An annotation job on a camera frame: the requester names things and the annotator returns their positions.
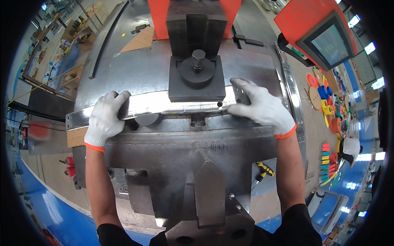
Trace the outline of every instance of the screwdriver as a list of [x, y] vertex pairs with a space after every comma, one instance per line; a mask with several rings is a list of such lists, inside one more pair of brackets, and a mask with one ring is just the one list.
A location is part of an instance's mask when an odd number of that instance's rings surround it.
[[257, 163], [257, 166], [260, 169], [260, 174], [256, 177], [256, 179], [254, 180], [253, 184], [252, 184], [252, 190], [253, 188], [257, 185], [258, 182], [261, 182], [264, 177], [268, 174], [269, 176], [273, 177], [275, 175], [274, 171], [266, 164], [264, 164], [263, 162], [259, 161]]

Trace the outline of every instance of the hand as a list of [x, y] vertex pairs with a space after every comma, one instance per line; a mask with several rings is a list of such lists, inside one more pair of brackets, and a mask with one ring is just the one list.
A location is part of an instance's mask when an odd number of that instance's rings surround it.
[[293, 116], [282, 105], [280, 98], [271, 95], [267, 88], [244, 78], [231, 78], [230, 82], [243, 90], [251, 101], [250, 105], [230, 105], [227, 109], [230, 114], [250, 118], [263, 126], [273, 126], [277, 139], [284, 139], [296, 130]]
[[120, 133], [125, 122], [119, 120], [117, 115], [124, 102], [131, 96], [130, 92], [123, 91], [118, 95], [111, 91], [98, 99], [89, 117], [89, 127], [85, 134], [85, 146], [104, 152], [104, 145], [109, 137]]

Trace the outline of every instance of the worker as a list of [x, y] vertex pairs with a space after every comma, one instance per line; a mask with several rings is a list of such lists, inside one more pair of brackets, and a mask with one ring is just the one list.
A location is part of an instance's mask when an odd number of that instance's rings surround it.
[[350, 168], [354, 166], [354, 162], [361, 152], [362, 146], [360, 140], [356, 137], [345, 137], [339, 144], [338, 156], [347, 160], [350, 163]]
[[[275, 233], [255, 226], [252, 245], [322, 245], [305, 205], [305, 173], [293, 117], [281, 100], [266, 88], [247, 79], [231, 78], [230, 82], [249, 96], [251, 104], [231, 105], [228, 112], [250, 118], [260, 125], [272, 126], [277, 139], [276, 181], [282, 224]], [[114, 189], [104, 164], [105, 142], [123, 130], [125, 122], [117, 118], [117, 113], [129, 96], [128, 91], [119, 95], [111, 91], [100, 97], [85, 135], [86, 189], [101, 245], [139, 245], [126, 234], [119, 221]], [[164, 232], [152, 238], [150, 243], [166, 244]]]

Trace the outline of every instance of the yellow cable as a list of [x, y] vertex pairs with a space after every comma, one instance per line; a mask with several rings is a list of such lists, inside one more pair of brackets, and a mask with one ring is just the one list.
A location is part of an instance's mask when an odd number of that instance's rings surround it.
[[12, 103], [13, 101], [15, 101], [16, 99], [19, 99], [19, 98], [21, 98], [21, 97], [23, 97], [23, 96], [25, 96], [25, 95], [29, 94], [30, 92], [34, 91], [35, 89], [37, 89], [37, 88], [39, 88], [39, 87], [41, 87], [41, 86], [43, 86], [43, 85], [45, 85], [45, 84], [48, 84], [48, 83], [49, 83], [49, 82], [51, 82], [52, 80], [55, 80], [55, 79], [59, 78], [60, 76], [62, 76], [62, 75], [63, 75], [63, 74], [65, 74], [66, 72], [68, 72], [68, 71], [70, 71], [71, 69], [75, 68], [76, 66], [79, 66], [79, 65], [81, 65], [81, 63], [79, 63], [79, 64], [77, 64], [77, 65], [73, 66], [73, 67], [72, 67], [72, 68], [70, 68], [69, 70], [67, 70], [67, 71], [65, 71], [64, 73], [62, 73], [61, 75], [59, 75], [59, 76], [57, 76], [57, 77], [55, 77], [55, 78], [53, 78], [53, 79], [51, 79], [51, 80], [48, 80], [48, 81], [47, 81], [47, 82], [45, 82], [45, 83], [42, 83], [42, 84], [40, 84], [40, 85], [39, 85], [39, 86], [37, 86], [36, 88], [34, 88], [34, 89], [32, 89], [32, 90], [30, 90], [30, 91], [26, 92], [25, 94], [23, 94], [22, 96], [18, 96], [17, 98], [15, 98], [15, 99], [11, 100], [9, 103], [7, 103], [7, 104], [6, 104], [6, 107], [7, 107], [8, 105], [10, 105], [10, 103]]

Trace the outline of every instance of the white shirt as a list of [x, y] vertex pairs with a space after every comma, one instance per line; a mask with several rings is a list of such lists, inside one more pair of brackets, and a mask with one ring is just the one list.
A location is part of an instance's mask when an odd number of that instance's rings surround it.
[[360, 152], [360, 141], [359, 139], [353, 137], [349, 138], [346, 137], [344, 139], [344, 154], [352, 155], [353, 156], [353, 161], [356, 161], [357, 156], [359, 155]]

